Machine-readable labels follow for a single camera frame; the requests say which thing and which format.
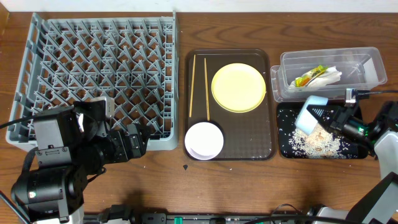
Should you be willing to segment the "wooden chopstick right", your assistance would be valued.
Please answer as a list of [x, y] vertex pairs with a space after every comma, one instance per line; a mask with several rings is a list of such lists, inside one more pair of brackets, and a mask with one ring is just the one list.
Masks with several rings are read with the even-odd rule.
[[204, 58], [204, 76], [205, 76], [205, 100], [206, 100], [206, 120], [210, 121], [210, 104], [209, 104], [209, 90], [208, 90], [208, 72], [207, 62]]

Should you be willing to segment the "grey plastic dish rack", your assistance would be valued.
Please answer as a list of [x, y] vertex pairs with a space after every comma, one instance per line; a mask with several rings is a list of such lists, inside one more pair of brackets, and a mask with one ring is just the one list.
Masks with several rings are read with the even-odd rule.
[[176, 15], [43, 19], [33, 14], [6, 141], [36, 147], [32, 116], [76, 101], [110, 97], [111, 129], [150, 127], [148, 150], [178, 145]]

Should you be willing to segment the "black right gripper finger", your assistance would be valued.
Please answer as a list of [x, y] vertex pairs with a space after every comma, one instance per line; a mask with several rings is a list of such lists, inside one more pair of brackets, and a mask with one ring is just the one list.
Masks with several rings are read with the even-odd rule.
[[330, 110], [328, 105], [308, 105], [307, 111], [313, 117], [324, 117], [330, 115]]
[[314, 118], [318, 121], [318, 124], [323, 128], [323, 129], [333, 129], [333, 114], [326, 113], [326, 114], [316, 114], [314, 115]]

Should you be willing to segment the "dark brown serving tray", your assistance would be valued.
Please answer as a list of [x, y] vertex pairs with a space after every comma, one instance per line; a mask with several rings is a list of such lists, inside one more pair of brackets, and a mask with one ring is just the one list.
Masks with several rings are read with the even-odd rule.
[[[193, 56], [196, 54], [195, 85], [192, 117], [189, 101]], [[214, 74], [231, 63], [245, 63], [257, 69], [266, 82], [267, 93], [262, 103], [247, 113], [233, 113], [223, 109], [209, 93], [210, 122], [219, 127], [224, 136], [222, 151], [215, 161], [266, 161], [277, 152], [276, 118], [271, 96], [270, 65], [268, 55], [261, 49], [196, 49], [185, 58], [186, 117], [184, 132], [199, 122], [206, 121], [204, 58], [207, 62], [208, 84]]]

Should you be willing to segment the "black waste tray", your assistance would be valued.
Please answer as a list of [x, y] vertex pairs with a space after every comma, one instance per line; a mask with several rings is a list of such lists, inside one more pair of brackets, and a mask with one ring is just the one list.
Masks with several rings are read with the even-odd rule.
[[277, 130], [280, 153], [289, 159], [364, 159], [364, 149], [343, 137], [328, 133], [319, 124], [307, 135], [295, 125], [302, 102], [277, 106]]

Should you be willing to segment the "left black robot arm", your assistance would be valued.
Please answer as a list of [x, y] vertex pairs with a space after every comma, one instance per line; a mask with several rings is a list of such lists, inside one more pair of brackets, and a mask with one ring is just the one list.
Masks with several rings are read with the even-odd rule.
[[69, 222], [84, 203], [88, 183], [104, 174], [107, 164], [142, 157], [151, 132], [136, 123], [126, 132], [108, 129], [99, 102], [45, 110], [32, 119], [37, 147], [26, 155], [11, 190], [17, 210], [31, 223]]

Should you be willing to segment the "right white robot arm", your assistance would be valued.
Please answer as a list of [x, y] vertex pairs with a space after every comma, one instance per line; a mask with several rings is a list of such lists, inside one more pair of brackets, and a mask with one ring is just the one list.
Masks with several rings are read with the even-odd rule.
[[347, 213], [345, 223], [389, 223], [397, 211], [397, 102], [383, 104], [368, 124], [353, 116], [355, 108], [308, 105], [320, 126], [361, 146], [379, 161], [381, 181]]

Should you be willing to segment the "yellow orange snack wrapper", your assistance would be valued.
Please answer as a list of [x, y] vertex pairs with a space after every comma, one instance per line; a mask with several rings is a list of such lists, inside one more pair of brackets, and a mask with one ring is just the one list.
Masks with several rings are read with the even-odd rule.
[[319, 65], [312, 70], [304, 73], [301, 77], [297, 77], [294, 81], [295, 87], [305, 87], [307, 86], [313, 79], [319, 77], [324, 74], [328, 67], [323, 65]]

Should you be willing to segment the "white plastic bowl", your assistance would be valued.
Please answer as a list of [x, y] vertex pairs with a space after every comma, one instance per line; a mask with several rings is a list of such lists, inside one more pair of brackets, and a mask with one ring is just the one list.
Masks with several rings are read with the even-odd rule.
[[214, 159], [224, 145], [224, 136], [213, 123], [200, 122], [191, 126], [185, 135], [185, 149], [194, 159]]

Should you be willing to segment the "black rail at table edge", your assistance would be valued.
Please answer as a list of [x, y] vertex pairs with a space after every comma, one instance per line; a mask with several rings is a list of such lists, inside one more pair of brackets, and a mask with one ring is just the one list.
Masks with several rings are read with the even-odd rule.
[[210, 224], [210, 223], [247, 223], [262, 218], [283, 216], [283, 219], [274, 220], [274, 223], [297, 224], [301, 220], [290, 220], [288, 217], [298, 215], [295, 213], [277, 213], [267, 215], [255, 214], [210, 214], [210, 213], [169, 213], [166, 209], [148, 208], [139, 210], [130, 205], [112, 205], [101, 213], [86, 213], [83, 223], [131, 223], [131, 224]]

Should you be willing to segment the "pile of rice grains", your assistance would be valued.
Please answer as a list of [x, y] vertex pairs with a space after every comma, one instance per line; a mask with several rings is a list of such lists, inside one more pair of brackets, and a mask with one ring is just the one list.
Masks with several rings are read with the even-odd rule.
[[287, 135], [294, 157], [307, 159], [357, 159], [358, 148], [346, 139], [325, 131], [319, 124], [310, 135], [295, 128]]

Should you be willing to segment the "yellow plastic plate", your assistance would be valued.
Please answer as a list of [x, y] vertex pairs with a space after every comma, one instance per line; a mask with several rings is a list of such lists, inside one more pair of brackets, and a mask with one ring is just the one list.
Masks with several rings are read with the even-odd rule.
[[256, 109], [267, 93], [262, 74], [244, 63], [231, 63], [220, 68], [211, 81], [215, 101], [233, 113]]

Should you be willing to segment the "light blue plastic bowl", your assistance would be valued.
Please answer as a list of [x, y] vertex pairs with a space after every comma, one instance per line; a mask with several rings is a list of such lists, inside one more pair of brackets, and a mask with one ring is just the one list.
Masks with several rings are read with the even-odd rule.
[[328, 98], [314, 96], [311, 95], [307, 98], [306, 102], [304, 103], [300, 113], [295, 120], [295, 126], [306, 135], [310, 135], [315, 126], [317, 125], [318, 121], [310, 114], [307, 110], [309, 105], [320, 105], [325, 106], [328, 103]]

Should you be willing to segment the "clear plastic waste bin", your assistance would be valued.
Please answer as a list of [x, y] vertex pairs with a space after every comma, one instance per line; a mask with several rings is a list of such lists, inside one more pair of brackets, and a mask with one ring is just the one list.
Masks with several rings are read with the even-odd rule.
[[344, 98], [347, 88], [371, 90], [385, 84], [387, 75], [375, 47], [285, 52], [271, 67], [277, 102], [305, 101], [310, 95]]

